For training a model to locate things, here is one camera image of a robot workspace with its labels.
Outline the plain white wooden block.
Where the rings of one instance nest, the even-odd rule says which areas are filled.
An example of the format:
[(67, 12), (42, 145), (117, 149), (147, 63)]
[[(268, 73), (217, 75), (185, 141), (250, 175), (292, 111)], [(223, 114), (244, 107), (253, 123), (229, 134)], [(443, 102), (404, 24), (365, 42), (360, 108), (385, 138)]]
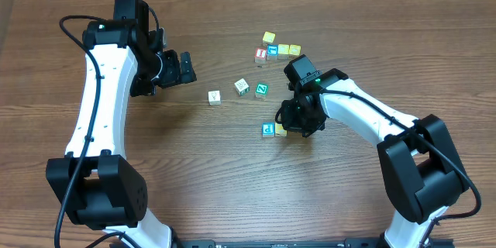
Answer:
[(209, 91), (208, 103), (210, 105), (221, 105), (222, 99), (221, 99), (220, 91)]

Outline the blue P block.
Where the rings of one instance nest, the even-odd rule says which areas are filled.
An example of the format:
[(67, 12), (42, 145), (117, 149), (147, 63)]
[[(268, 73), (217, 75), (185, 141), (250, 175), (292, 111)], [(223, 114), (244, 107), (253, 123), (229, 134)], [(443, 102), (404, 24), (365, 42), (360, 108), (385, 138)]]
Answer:
[(273, 122), (265, 122), (262, 125), (262, 137), (275, 137), (275, 125)]

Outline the green Z block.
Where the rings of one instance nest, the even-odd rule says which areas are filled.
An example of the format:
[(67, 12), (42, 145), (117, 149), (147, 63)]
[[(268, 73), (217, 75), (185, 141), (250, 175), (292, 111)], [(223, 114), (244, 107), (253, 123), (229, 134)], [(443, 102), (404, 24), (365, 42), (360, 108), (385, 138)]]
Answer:
[(264, 83), (258, 83), (255, 90), (255, 97), (259, 99), (266, 99), (269, 86)]

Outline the white patterned block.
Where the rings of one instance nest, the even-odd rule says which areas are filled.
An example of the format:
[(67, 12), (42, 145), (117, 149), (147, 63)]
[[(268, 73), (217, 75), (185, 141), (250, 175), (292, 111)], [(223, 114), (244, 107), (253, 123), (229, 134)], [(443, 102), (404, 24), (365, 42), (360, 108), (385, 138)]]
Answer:
[(236, 81), (234, 85), (239, 96), (243, 96), (250, 91), (250, 86), (248, 85), (248, 83), (244, 78), (241, 78), (238, 81)]

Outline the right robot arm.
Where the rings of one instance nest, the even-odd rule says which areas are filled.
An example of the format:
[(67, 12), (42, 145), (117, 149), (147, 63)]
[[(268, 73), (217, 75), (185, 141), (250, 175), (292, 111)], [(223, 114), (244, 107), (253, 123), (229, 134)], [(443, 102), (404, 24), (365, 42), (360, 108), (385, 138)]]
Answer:
[(472, 187), (445, 123), (435, 115), (419, 119), (373, 98), (342, 71), (325, 73), (301, 55), (284, 68), (294, 96), (275, 116), (287, 131), (308, 137), (327, 119), (346, 124), (377, 148), (381, 173), (395, 213), (376, 247), (451, 247), (431, 239), (447, 209)]

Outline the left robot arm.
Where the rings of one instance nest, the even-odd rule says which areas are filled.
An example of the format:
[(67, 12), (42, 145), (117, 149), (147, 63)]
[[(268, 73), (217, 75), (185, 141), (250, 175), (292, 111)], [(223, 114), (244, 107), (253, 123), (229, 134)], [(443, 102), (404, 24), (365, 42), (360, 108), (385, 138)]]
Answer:
[(80, 112), (64, 155), (46, 165), (58, 219), (125, 246), (179, 247), (176, 232), (149, 209), (146, 181), (126, 159), (124, 131), (131, 97), (195, 81), (190, 54), (167, 49), (143, 0), (115, 0), (111, 19), (89, 16), (76, 43), (86, 60)]

